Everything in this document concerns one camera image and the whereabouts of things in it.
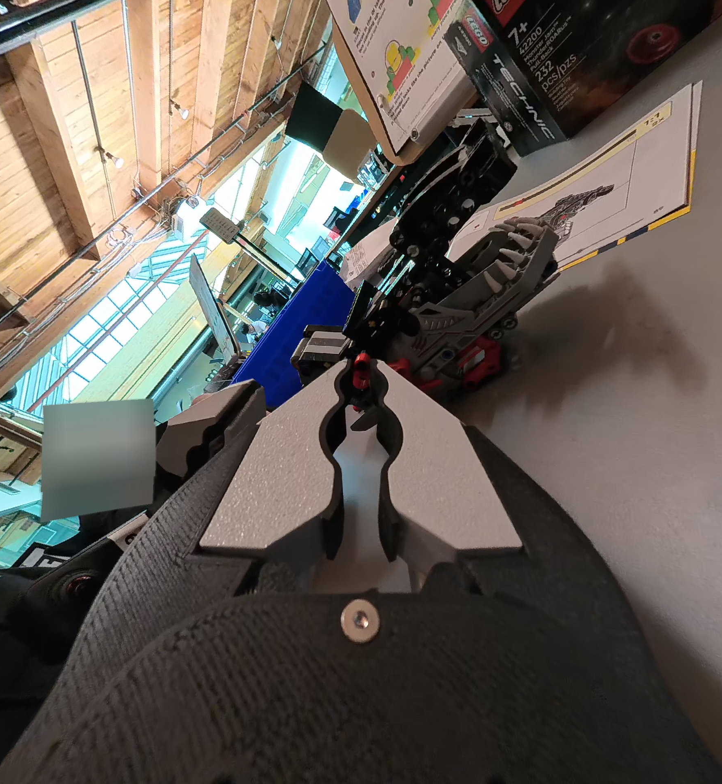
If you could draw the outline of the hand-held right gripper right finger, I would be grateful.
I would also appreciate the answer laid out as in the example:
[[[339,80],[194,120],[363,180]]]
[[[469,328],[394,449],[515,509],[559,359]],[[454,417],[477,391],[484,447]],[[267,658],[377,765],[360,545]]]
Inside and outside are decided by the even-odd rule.
[[[389,561],[432,568],[511,554],[522,540],[461,421],[389,365],[370,372],[380,476],[378,529]]]

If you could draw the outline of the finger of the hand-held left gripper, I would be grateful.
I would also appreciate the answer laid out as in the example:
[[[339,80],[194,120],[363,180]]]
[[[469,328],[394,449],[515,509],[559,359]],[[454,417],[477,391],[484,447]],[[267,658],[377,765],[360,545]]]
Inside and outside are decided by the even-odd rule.
[[[187,409],[167,422],[156,446],[156,463],[166,473],[189,479],[212,456],[217,439],[223,440],[227,415],[201,414]]]
[[[225,437],[225,433],[241,432],[267,417],[266,394],[256,381],[233,383],[222,390],[204,393],[197,398],[198,413],[208,424],[203,439]]]

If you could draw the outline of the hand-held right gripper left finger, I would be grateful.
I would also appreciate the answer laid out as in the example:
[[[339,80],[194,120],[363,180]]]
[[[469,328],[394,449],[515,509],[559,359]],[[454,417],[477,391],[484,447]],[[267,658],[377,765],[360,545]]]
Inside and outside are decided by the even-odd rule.
[[[287,563],[296,573],[333,560],[344,535],[334,456],[347,435],[348,361],[341,361],[260,420],[199,541],[202,550]]]

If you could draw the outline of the grey red toy brick truck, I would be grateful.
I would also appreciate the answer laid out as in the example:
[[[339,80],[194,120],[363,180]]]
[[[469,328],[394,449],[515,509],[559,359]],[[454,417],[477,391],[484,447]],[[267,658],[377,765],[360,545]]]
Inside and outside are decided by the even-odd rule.
[[[308,325],[290,358],[303,386],[338,361],[382,360],[434,399],[474,390],[503,365],[502,340],[518,311],[558,276],[558,236],[539,218],[513,216],[449,259],[449,247],[516,165],[497,132],[475,118],[460,145],[415,185],[387,245],[348,282],[341,327]]]

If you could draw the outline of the grey tilted board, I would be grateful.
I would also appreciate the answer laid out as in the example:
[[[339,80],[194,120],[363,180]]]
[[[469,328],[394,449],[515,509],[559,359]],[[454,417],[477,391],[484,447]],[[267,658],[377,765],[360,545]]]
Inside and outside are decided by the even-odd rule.
[[[210,289],[207,277],[195,254],[192,254],[190,259],[189,283],[213,337],[217,340],[224,363],[237,360],[241,357],[240,344],[231,330],[231,323],[223,306]]]

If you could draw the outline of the blue storage bin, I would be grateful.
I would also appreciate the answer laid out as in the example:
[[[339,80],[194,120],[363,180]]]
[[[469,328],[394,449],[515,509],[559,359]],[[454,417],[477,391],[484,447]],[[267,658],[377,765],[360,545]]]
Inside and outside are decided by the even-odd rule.
[[[321,261],[274,319],[249,357],[232,378],[234,383],[253,380],[273,409],[297,394],[301,381],[290,358],[309,325],[342,328],[355,293],[338,273]]]

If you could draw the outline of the panel light on stand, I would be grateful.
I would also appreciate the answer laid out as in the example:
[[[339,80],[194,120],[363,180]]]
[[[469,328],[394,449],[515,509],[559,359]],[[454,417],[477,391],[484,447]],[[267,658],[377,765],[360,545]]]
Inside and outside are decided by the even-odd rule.
[[[229,245],[236,243],[239,245],[243,252],[251,256],[259,266],[268,270],[269,273],[275,275],[280,281],[288,285],[297,285],[296,279],[292,278],[284,267],[268,256],[252,240],[248,239],[242,233],[241,228],[224,213],[211,208],[202,215],[200,223],[224,243]]]

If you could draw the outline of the black tan hanging panel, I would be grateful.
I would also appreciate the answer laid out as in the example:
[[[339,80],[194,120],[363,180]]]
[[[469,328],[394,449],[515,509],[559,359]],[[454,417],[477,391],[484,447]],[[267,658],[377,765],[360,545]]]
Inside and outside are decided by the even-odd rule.
[[[377,144],[361,114],[342,109],[306,82],[297,91],[285,133],[317,152],[329,167],[356,183],[362,165]]]

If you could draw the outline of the toy instruction booklet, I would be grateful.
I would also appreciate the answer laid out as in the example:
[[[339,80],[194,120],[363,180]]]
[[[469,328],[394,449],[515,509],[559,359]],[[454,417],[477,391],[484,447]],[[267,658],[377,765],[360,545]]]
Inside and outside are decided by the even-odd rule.
[[[702,82],[688,84],[580,163],[516,197],[476,211],[447,257],[506,219],[539,218],[558,235],[558,269],[647,233],[691,208]]]

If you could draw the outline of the black stand pole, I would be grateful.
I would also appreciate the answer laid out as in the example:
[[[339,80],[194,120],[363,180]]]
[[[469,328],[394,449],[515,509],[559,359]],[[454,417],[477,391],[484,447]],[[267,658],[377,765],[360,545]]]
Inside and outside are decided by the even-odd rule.
[[[0,56],[111,1],[0,2]]]

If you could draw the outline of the black toy set box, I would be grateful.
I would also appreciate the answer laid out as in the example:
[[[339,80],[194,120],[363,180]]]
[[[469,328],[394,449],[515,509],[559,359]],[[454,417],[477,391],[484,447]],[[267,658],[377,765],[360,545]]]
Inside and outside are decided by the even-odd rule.
[[[572,138],[722,1],[461,2],[444,43],[521,157]]]

